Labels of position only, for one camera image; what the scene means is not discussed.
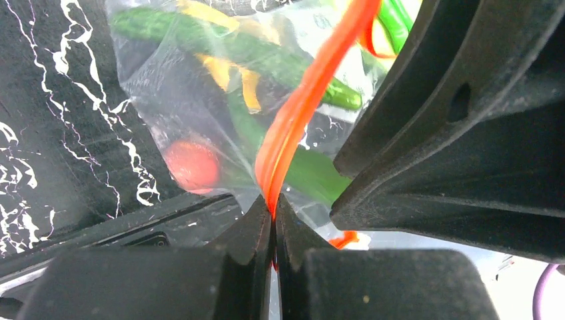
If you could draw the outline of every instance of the green vegetable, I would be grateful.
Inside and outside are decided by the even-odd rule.
[[[187,51],[227,59],[292,88],[300,84],[309,66],[306,59],[284,47],[181,13],[137,7],[116,13],[111,28],[128,37],[170,41]],[[348,110],[362,105],[361,95],[335,78],[322,100]]]
[[[406,43],[410,31],[404,24],[402,16],[397,12],[392,0],[382,0],[382,7],[380,8],[378,19],[388,31],[388,38],[390,39],[392,50],[394,50],[394,53],[398,54],[404,46],[404,43]]]
[[[228,157],[235,158],[235,155],[227,154]],[[249,176],[247,171],[230,161],[223,161],[220,181],[223,185],[230,188],[249,188],[255,184],[255,181]]]
[[[228,108],[235,130],[239,135],[244,152],[255,159],[263,144],[266,129],[249,114],[243,102],[241,89],[227,93]],[[291,187],[313,199],[332,205],[343,193],[351,180],[339,175],[327,156],[298,148],[284,180]]]
[[[414,21],[412,21],[412,18],[410,18],[410,15],[408,14],[408,12],[406,12],[406,8],[404,8],[402,1],[400,1],[400,0],[390,0],[390,3],[396,9],[396,13],[398,13],[400,18],[402,19],[402,22],[404,23],[404,25],[408,29],[408,32],[410,32],[410,30],[412,30],[412,26],[414,25]]]

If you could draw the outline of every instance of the red tomato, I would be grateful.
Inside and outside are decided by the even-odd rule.
[[[165,151],[165,163],[179,186],[191,193],[208,193],[220,179],[218,158],[199,143],[175,141]]]

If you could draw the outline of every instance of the clear plastic bag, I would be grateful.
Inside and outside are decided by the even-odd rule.
[[[173,179],[202,195],[261,193],[263,139],[341,14],[317,0],[229,17],[191,0],[108,1],[121,87]],[[385,71],[351,47],[304,128],[282,192],[311,227],[329,222],[350,180],[332,159]]]

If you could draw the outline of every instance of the cucumber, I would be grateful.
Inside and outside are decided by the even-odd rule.
[[[300,84],[310,65],[277,44],[181,13],[136,7],[114,14],[110,26],[114,32],[135,39],[162,41],[166,36],[184,50],[227,59],[291,88]],[[322,101],[347,110],[362,107],[361,95],[335,78]]]
[[[249,114],[241,89],[227,93],[227,103],[244,153],[249,159],[255,159],[267,130]],[[351,183],[351,179],[339,175],[327,156],[299,147],[284,182],[314,200],[331,206]]]

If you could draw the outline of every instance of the orange strap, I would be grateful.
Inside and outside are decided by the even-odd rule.
[[[359,237],[357,231],[343,231],[343,237],[337,237],[328,242],[337,249],[343,249],[349,243],[359,242]]]
[[[265,135],[255,161],[255,176],[273,219],[284,177],[302,139],[304,127],[312,119],[346,52],[376,16],[381,1],[355,0],[349,5]]]
[[[378,12],[380,12],[380,5],[381,4],[382,4],[382,1],[380,1],[380,3],[378,4],[378,8],[376,9],[377,14],[375,15],[375,17],[377,17]],[[374,55],[377,58],[380,58],[380,59],[395,59],[396,55],[387,55],[386,53],[378,53],[378,52],[375,51],[374,45],[373,45],[373,42],[372,42],[373,23],[378,23],[376,18],[369,21],[369,23],[365,27],[365,30],[363,31],[363,33],[361,33],[359,35],[358,40],[357,40],[359,42],[359,45],[361,45],[361,47],[364,47],[367,51],[369,51],[370,54]]]

